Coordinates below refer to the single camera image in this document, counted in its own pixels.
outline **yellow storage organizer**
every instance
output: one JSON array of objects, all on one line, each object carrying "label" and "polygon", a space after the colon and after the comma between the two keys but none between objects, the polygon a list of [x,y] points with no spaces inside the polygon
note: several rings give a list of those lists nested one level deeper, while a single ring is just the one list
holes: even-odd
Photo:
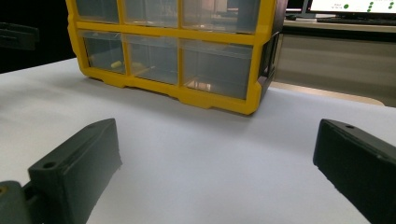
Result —
[{"label": "yellow storage organizer", "polygon": [[280,0],[66,0],[81,72],[251,114],[274,73]]}]

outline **yellow frame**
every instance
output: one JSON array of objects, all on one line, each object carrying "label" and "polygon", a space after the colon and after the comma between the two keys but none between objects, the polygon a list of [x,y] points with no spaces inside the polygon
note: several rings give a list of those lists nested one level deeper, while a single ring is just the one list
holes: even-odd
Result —
[{"label": "yellow frame", "polygon": [[[256,31],[252,35],[224,34],[215,32],[203,32],[182,28],[182,0],[177,0],[178,22],[177,28],[147,27],[131,25],[124,22],[123,1],[117,0],[119,10],[119,24],[107,24],[99,22],[81,21],[78,17],[76,0],[66,0],[68,16],[68,32],[73,51],[78,58],[81,72],[88,77],[103,80],[106,84],[123,87],[137,87],[144,90],[156,91],[177,98],[181,103],[195,105],[202,108],[217,107],[241,114],[251,114],[257,110],[262,96],[262,86],[258,82],[258,73],[261,63],[262,47],[272,35],[276,0],[261,0],[259,18]],[[253,47],[250,64],[249,78],[247,82],[246,100],[236,99],[229,96],[218,95],[206,91],[198,91],[183,86],[182,83],[182,49],[178,48],[178,82],[176,85],[165,84],[152,80],[134,77],[131,75],[129,65],[125,64],[126,75],[121,76],[113,72],[90,67],[85,50],[84,40],[78,35],[78,30],[91,30],[103,32],[117,32],[127,35],[154,35],[172,36],[183,39],[204,40],[224,44],[244,44]],[[125,62],[128,60],[126,43],[122,42]]]}]

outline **screw hole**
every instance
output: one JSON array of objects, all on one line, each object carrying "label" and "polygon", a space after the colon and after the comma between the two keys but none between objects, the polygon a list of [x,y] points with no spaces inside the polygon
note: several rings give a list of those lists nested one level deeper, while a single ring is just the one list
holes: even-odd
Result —
[{"label": "screw hole", "polygon": [[6,193],[7,187],[6,186],[0,186],[0,196],[4,193]]},{"label": "screw hole", "polygon": [[49,168],[54,167],[55,164],[56,164],[56,162],[50,161],[50,162],[47,162],[46,164],[44,164],[43,167],[44,167],[45,169],[49,169]]}]

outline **monitor screen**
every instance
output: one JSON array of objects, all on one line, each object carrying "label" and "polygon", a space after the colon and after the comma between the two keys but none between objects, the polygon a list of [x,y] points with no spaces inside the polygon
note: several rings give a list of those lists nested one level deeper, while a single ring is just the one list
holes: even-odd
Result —
[{"label": "monitor screen", "polygon": [[308,12],[396,14],[394,0],[310,0]]}]

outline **white tabletop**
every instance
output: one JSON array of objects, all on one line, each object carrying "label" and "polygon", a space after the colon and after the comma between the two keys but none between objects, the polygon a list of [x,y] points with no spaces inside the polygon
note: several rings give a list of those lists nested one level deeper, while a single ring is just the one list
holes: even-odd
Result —
[{"label": "white tabletop", "polygon": [[396,145],[396,109],[270,88],[250,117],[84,77],[76,59],[0,75],[0,180],[115,118],[123,165],[88,223],[367,223],[312,163],[336,119]]}]

